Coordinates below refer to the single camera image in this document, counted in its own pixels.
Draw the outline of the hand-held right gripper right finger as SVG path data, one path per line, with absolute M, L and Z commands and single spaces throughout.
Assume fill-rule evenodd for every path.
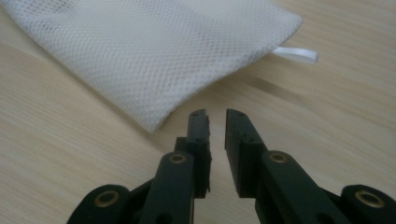
M 226 112 L 225 150 L 237 194 L 253 198 L 261 224 L 350 224 L 289 154 L 269 150 L 248 115 Z

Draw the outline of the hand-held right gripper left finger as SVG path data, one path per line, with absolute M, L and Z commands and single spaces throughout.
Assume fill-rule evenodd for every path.
M 206 111 L 190 113 L 187 135 L 161 158 L 138 224 L 193 224 L 194 200 L 210 191 L 209 135 Z

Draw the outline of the white mesh laundry bag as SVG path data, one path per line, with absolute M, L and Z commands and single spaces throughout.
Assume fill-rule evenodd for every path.
M 0 0 L 39 46 L 124 111 L 157 130 L 196 92 L 286 48 L 302 24 L 273 0 Z

